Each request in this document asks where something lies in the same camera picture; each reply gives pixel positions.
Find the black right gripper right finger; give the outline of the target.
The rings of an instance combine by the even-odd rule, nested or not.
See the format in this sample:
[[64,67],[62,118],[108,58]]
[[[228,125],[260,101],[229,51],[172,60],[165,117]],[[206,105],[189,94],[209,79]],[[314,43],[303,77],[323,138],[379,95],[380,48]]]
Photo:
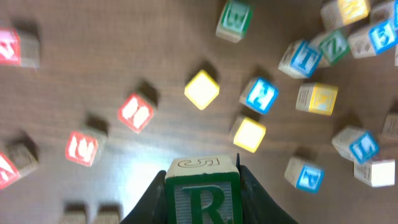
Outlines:
[[252,172],[240,164],[239,153],[236,167],[240,174],[244,224],[298,224],[273,200]]

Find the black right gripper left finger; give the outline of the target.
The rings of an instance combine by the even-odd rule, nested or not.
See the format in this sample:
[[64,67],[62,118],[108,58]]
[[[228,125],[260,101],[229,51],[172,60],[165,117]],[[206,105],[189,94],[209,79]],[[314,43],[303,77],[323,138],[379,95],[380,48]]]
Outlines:
[[166,171],[157,173],[136,206],[120,224],[167,224]]

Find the yellow O wooden block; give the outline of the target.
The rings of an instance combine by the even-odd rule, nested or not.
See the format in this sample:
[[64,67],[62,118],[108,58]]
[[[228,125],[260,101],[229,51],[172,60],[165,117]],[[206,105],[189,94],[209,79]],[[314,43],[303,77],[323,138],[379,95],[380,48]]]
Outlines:
[[116,210],[99,211],[92,224],[119,224],[119,212]]

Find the green R wooden block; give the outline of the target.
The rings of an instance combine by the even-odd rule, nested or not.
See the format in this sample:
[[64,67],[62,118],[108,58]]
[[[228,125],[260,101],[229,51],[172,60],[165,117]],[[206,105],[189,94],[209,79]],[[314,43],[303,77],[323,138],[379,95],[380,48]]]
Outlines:
[[243,222],[240,173],[227,155],[173,160],[165,196],[169,223]]

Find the yellow C wooden block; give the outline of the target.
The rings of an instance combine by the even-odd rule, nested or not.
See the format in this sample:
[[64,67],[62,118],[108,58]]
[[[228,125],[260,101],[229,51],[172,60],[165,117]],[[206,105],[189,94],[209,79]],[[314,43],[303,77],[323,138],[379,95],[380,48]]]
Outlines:
[[66,209],[60,217],[59,224],[86,224],[87,217],[84,208],[69,208]]

